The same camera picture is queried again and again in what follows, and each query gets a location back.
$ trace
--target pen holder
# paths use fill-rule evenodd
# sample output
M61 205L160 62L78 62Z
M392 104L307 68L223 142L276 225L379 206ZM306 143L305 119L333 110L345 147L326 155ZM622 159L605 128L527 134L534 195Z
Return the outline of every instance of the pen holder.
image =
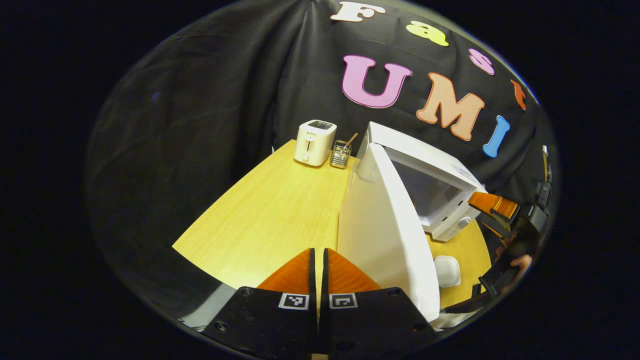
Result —
M349 156L351 155L351 145L342 140L336 140L331 152L331 166L346 168Z

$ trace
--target black cloth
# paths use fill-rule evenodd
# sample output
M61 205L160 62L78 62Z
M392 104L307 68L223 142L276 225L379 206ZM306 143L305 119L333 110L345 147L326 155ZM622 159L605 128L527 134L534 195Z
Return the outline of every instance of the black cloth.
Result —
M489 192L517 202L534 202L545 144L559 183L547 115L527 90L527 109L520 109L516 77L498 59L425 8L377 3L387 12L334 22L338 1L239 1L167 38L117 84L92 132L84 189L98 244L138 295L174 317L206 299L216 282L172 244L272 145L296 138L311 119L338 125L336 139L362 134L369 121L399 130L457 157ZM449 46L409 33L412 20L441 29ZM470 61L469 47L491 59L494 76ZM350 54L376 61L365 81L372 94L386 85L383 64L413 71L395 104L373 109L343 94L342 58ZM456 100L473 93L485 102L470 141L416 117L431 90L430 72L452 80ZM482 146L497 115L511 129L490 158ZM554 188L552 203L557 194Z

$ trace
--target letter m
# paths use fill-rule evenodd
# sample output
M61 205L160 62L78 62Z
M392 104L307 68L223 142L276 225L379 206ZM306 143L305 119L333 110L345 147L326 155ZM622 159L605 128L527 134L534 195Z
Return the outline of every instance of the letter m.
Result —
M462 140L471 140L471 130L474 128L478 113L484 108L484 101L478 95L469 93L456 102L456 92L451 80L435 72L430 72L429 78L433 82L431 93L424 108L418 110L415 115L424 122L436 124L438 122L436 112L440 108L442 127L447 127L458 119L458 122L451 127L451 132Z

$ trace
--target white microwave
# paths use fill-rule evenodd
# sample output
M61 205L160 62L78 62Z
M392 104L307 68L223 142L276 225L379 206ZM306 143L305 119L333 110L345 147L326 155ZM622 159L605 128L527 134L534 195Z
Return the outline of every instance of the white microwave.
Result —
M383 288L402 288L435 320L440 290L425 233L449 241L480 214L467 201L484 186L455 157L374 122L356 157L337 251Z

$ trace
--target wooden table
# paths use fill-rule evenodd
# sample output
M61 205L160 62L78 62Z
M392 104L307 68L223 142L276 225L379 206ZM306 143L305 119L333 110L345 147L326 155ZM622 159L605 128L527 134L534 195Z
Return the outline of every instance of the wooden table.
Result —
M473 285L479 284L478 277L491 267L491 259L484 236L477 221L469 223L447 242L434 241L426 234L431 255L453 256L460 264L460 285L440 288L440 308L455 305L471 298Z
M316 249L320 294L323 249L337 247L338 213L351 168L320 167L293 160L295 140L258 164L205 211L173 244L203 271L233 288L258 286L301 251ZM490 267L477 222L447 243L431 240L432 255L454 256L461 284L440 289L440 307L471 297L471 287Z

